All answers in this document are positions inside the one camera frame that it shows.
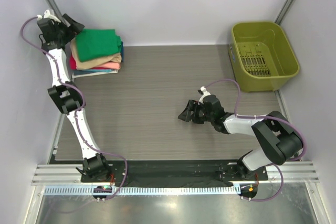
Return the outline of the green t-shirt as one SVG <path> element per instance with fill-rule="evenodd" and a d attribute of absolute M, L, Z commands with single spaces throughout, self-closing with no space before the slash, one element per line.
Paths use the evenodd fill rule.
<path fill-rule="evenodd" d="M 84 29 L 75 37 L 81 62 L 121 52 L 122 40 L 114 29 Z"/>

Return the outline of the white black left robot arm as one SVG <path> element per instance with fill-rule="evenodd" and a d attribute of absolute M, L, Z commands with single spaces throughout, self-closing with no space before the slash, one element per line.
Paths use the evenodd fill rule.
<path fill-rule="evenodd" d="M 78 172 L 87 179 L 106 182 L 111 177 L 111 168 L 94 141 L 86 119 L 86 102 L 67 69 L 65 47 L 83 31 L 84 25 L 66 14 L 62 17 L 66 23 L 49 9 L 37 16 L 37 25 L 44 39 L 41 49 L 49 60 L 52 73 L 48 95 L 61 114 L 67 117 L 77 136 L 83 159 Z"/>

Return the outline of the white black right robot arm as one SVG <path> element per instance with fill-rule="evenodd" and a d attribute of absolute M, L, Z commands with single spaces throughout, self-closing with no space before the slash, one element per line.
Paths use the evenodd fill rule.
<path fill-rule="evenodd" d="M 278 111 L 261 116 L 239 116 L 224 110 L 219 99 L 213 95 L 203 96 L 199 101 L 189 100 L 179 120 L 204 124 L 223 134 L 254 136 L 260 148 L 250 151 L 236 162 L 236 172 L 248 180 L 257 169 L 269 165 L 282 165 L 304 148 L 302 137 Z"/>

